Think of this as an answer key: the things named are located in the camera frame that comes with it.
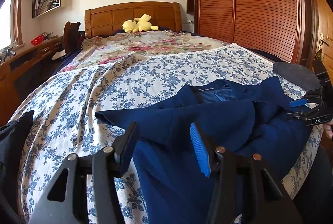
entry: wardrobe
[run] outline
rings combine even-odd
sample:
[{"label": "wardrobe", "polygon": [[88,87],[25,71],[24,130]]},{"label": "wardrobe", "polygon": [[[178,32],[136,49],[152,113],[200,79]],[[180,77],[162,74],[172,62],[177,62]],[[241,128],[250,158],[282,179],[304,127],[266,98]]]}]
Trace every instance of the wardrobe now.
[{"label": "wardrobe", "polygon": [[195,0],[194,31],[306,65],[311,0]]}]

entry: floral bedspread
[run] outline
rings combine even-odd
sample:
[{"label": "floral bedspread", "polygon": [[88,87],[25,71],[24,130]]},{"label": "floral bedspread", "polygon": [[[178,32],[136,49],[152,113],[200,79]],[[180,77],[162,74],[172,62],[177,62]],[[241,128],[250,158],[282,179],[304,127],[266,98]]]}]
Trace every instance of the floral bedspread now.
[{"label": "floral bedspread", "polygon": [[154,55],[211,50],[227,44],[208,37],[192,36],[188,32],[172,31],[117,33],[108,38],[93,37],[83,41],[82,51],[60,72],[112,63],[131,52],[148,58]]},{"label": "floral bedspread", "polygon": [[[137,56],[131,53],[115,63],[58,73],[31,93],[13,115],[12,119],[17,119],[26,111],[35,111],[18,181],[19,212],[26,221],[68,154],[94,154],[124,132],[97,121],[96,111],[146,107],[175,95],[185,84],[200,86],[225,78],[251,85],[275,75],[271,62],[236,44],[143,61]],[[304,95],[298,86],[279,79],[286,95]],[[292,198],[309,173],[321,134],[322,127],[315,126],[299,159],[282,181]],[[114,181],[125,222],[147,224],[147,204],[133,161],[124,177]],[[87,178],[87,202],[89,221],[96,223],[91,176]]]}]

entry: ribbed blue pad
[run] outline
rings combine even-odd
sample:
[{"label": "ribbed blue pad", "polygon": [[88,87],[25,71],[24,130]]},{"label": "ribbed blue pad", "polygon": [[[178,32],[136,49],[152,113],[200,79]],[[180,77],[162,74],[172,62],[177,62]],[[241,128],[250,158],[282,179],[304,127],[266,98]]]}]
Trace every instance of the ribbed blue pad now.
[{"label": "ribbed blue pad", "polygon": [[308,101],[305,98],[301,98],[301,99],[296,99],[293,101],[290,101],[289,106],[291,108],[293,107],[298,107],[298,106],[303,106],[307,103]]},{"label": "ribbed blue pad", "polygon": [[209,177],[211,168],[208,153],[194,123],[191,124],[190,135],[200,170],[206,177]]}]

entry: desk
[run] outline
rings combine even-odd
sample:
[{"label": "desk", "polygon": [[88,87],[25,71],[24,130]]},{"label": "desk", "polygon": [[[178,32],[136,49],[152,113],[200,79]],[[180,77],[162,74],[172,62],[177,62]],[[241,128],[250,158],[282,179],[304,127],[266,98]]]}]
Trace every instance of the desk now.
[{"label": "desk", "polygon": [[[51,56],[63,49],[62,44],[62,36],[53,37],[52,39],[43,41],[37,46],[28,48],[0,65],[0,126],[8,122],[23,100],[22,95],[24,95],[24,93],[19,92],[26,88],[20,88],[17,84],[17,80],[24,79],[24,75],[27,71],[38,63],[45,60],[51,61]],[[39,82],[38,79],[39,76],[36,77],[37,82],[35,84],[37,86],[43,83],[43,81]]]}]

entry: human hand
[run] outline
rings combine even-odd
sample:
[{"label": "human hand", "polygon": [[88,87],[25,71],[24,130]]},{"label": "human hand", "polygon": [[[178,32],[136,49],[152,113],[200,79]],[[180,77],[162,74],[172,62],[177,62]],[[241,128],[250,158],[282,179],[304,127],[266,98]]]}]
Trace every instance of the human hand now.
[{"label": "human hand", "polygon": [[333,119],[330,122],[328,122],[328,123],[323,123],[324,133],[326,134],[326,136],[329,139],[331,139],[333,137],[332,125],[333,125]]}]

